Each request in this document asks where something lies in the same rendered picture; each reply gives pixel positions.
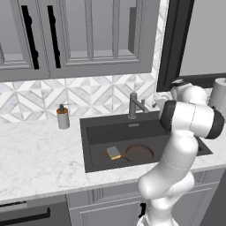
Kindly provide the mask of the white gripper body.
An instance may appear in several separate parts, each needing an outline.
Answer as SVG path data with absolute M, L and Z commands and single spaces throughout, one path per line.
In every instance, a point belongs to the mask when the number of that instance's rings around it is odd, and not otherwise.
M 155 107 L 158 107 L 159 109 L 164 105 L 164 103 L 166 101 L 170 100 L 170 97 L 166 94 L 157 94 L 155 97 L 154 97 L 154 101 L 153 101 L 153 104 L 152 104 L 152 107 L 155 108 Z

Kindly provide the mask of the dark grey sink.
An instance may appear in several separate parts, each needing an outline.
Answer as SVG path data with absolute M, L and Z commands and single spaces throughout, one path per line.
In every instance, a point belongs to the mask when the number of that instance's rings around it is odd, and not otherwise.
M 135 119 L 130 119 L 127 115 L 81 118 L 85 172 L 159 162 L 170 133 L 161 127 L 158 116 L 158 111 L 151 111 L 138 113 Z M 145 145 L 154 156 L 111 160 L 107 154 L 108 147 L 116 147 L 119 152 L 125 152 L 130 145 Z

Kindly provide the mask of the brown pan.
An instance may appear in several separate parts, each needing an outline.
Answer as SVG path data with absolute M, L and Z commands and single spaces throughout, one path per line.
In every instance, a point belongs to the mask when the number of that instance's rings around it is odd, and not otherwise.
M 153 150 L 150 147 L 142 144 L 130 145 L 128 146 L 128 148 L 126 148 L 125 151 L 119 151 L 119 152 L 121 154 L 121 157 L 119 159 L 124 158 L 128 162 L 152 159 L 154 157 Z M 100 157 L 109 157 L 107 150 L 105 153 L 100 154 Z

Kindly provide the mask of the yellow and grey sponge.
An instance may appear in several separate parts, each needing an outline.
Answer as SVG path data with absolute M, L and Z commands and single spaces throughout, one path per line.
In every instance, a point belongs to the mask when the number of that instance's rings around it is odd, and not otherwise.
M 116 160 L 121 157 L 121 154 L 116 147 L 108 147 L 107 153 L 111 160 Z

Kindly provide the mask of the grey metal tap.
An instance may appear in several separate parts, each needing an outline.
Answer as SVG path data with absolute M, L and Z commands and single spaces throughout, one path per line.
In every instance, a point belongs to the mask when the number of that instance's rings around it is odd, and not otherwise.
M 145 100 L 142 100 L 141 102 L 139 102 L 137 100 L 137 94 L 132 92 L 130 93 L 129 115 L 128 115 L 130 119 L 136 118 L 137 109 L 141 109 L 144 113 L 149 112 L 148 108 L 145 106 Z

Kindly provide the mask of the white paper towel roll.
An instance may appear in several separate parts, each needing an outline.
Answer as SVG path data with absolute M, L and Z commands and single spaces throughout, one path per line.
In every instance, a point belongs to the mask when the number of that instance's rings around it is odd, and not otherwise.
M 208 105 L 215 107 L 226 119 L 226 78 L 215 80 Z

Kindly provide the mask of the grey soap dispenser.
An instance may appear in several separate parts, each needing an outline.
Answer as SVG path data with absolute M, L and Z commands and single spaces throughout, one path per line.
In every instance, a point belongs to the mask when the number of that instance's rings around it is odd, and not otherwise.
M 56 116 L 60 129 L 65 130 L 70 127 L 68 109 L 63 104 L 60 104 L 59 108 L 56 110 Z

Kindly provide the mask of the grey base cupboard door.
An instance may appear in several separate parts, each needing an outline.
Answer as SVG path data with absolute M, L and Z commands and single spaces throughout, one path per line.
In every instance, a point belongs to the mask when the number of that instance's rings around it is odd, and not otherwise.
M 75 192 L 67 201 L 72 226 L 136 226 L 140 203 L 147 204 L 135 185 Z
M 193 172 L 195 186 L 172 210 L 172 216 L 179 226 L 200 226 L 224 171 L 225 169 L 211 169 Z

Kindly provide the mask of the dark grey dishwasher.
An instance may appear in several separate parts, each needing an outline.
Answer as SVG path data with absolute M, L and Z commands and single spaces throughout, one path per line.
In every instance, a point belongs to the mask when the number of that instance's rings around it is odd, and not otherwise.
M 7 226 L 72 226 L 64 195 L 0 204 L 0 221 L 45 213 L 48 207 L 50 218 Z

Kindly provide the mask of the black window frame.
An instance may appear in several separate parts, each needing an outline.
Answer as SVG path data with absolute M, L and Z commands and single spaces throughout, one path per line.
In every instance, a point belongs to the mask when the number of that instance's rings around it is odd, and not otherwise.
M 195 0 L 169 0 L 168 16 L 162 45 L 162 57 L 157 92 L 168 92 L 175 79 L 183 79 L 196 86 L 210 88 L 217 78 L 226 79 L 226 70 L 222 73 L 206 73 L 180 76 L 185 52 L 185 44 L 192 18 Z

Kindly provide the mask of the grey wall cupboard door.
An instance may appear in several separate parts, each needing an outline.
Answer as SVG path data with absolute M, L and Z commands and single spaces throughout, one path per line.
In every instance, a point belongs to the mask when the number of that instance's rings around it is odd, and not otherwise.
M 39 52 L 34 69 L 21 6 L 32 18 L 34 43 Z M 49 78 L 46 48 L 38 0 L 0 0 L 0 82 Z
M 160 0 L 38 0 L 52 79 L 152 71 Z M 53 5 L 61 68 L 56 68 Z

